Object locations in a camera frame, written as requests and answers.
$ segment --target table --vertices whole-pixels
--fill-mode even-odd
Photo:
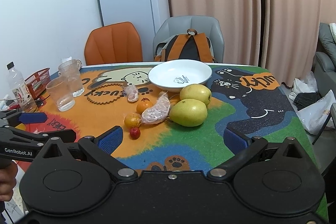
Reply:
[[[72,128],[79,139],[85,135],[96,137],[120,125],[124,139],[112,156],[139,172],[207,172],[233,156],[223,142],[227,125],[248,137],[259,135],[270,142],[282,142],[285,137],[293,136],[315,161],[305,130],[280,85],[267,70],[254,66],[210,64],[213,74],[207,87],[213,98],[208,117],[201,126],[186,128],[169,122],[141,125],[140,138],[132,140],[123,120],[126,114],[136,112],[137,103],[129,103],[121,97],[122,85],[125,82],[136,85],[139,101],[147,98],[155,104],[161,90],[149,82],[148,72],[157,64],[159,62],[83,67],[85,92],[75,98],[75,105],[66,112],[59,112],[53,102],[46,99],[40,111],[48,115],[48,120],[31,124],[26,130]],[[318,212],[327,218],[326,211],[324,199]]]

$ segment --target small red fruit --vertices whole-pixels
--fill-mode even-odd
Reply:
[[[131,136],[132,139],[136,140],[137,138],[140,137],[140,129],[137,127],[132,127],[129,130],[129,135]]]

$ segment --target orange chair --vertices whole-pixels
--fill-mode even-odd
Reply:
[[[84,56],[86,65],[142,62],[139,34],[130,22],[95,29],[87,39]]]

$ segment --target white wall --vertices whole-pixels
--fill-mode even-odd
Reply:
[[[85,42],[99,27],[97,0],[0,0],[0,98],[9,93],[6,64],[24,77],[46,67],[52,74],[69,56],[85,64]]]

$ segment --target black bottle cap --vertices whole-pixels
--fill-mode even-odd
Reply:
[[[7,69],[11,69],[12,67],[14,67],[14,63],[13,63],[13,62],[10,62],[10,63],[7,65]]]

